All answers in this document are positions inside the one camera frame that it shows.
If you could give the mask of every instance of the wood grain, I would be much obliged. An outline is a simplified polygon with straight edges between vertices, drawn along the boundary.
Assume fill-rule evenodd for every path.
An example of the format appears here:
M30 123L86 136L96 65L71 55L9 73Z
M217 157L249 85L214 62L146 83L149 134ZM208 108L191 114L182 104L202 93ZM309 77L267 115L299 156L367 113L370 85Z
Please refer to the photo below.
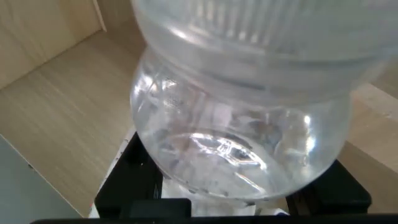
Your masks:
M339 161L371 194L369 213L398 213L398 174L359 148L346 143Z
M90 0L0 0L0 88L99 29Z
M0 90L0 133L84 216L132 125L140 54L101 32Z
M94 2L98 6L105 31L133 20L134 14L130 0L94 0Z

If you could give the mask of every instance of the bottle body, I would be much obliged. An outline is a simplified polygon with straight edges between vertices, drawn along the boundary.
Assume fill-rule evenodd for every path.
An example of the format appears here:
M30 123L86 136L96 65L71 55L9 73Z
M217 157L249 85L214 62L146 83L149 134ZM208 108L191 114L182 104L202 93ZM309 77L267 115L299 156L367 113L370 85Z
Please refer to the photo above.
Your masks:
M277 198L336 159L348 132L349 95L292 107L252 105L215 95L207 88L217 82L201 85L187 73L147 49L131 105L151 157L192 192L245 202Z

